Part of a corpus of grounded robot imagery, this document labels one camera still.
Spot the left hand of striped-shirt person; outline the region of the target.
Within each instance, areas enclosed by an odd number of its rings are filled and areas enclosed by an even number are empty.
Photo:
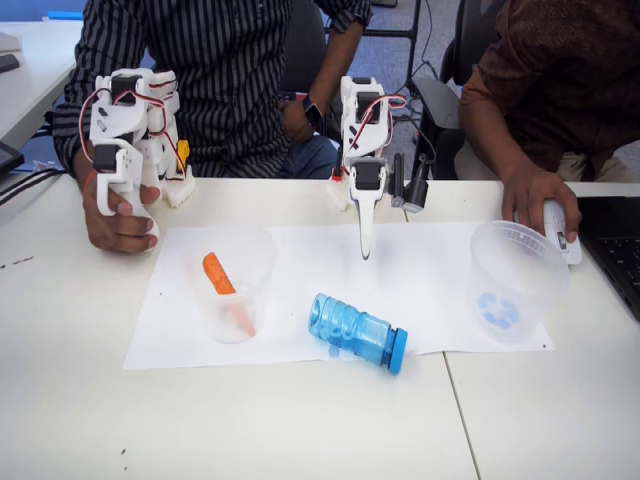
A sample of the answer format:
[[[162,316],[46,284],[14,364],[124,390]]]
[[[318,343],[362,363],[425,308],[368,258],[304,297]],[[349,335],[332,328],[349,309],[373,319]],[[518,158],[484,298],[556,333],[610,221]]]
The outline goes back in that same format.
[[[306,143],[322,119],[319,107],[309,95],[303,100],[282,101],[278,107],[286,135],[297,144]]]

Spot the hand of brown-shirt person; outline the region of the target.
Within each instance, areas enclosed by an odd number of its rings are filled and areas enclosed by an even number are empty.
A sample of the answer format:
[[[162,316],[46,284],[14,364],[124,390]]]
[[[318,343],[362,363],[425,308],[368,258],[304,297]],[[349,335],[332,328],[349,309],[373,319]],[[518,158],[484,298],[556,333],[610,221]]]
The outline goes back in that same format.
[[[566,237],[569,243],[578,238],[582,215],[577,197],[561,177],[534,164],[508,167],[499,173],[503,183],[502,218],[518,222],[544,233],[544,202],[555,200],[564,210]]]

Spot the right hand of striped-shirt person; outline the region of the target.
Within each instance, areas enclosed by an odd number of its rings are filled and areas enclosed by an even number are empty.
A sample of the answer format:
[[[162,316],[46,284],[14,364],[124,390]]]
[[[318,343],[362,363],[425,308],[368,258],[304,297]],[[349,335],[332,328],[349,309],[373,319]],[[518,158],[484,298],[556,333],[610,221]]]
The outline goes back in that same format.
[[[132,204],[112,190],[108,191],[108,206],[113,216],[103,215],[97,204],[97,173],[91,169],[82,186],[83,207],[88,238],[98,249],[116,253],[142,253],[153,249],[158,236],[152,234],[154,222],[145,216],[135,216]]]

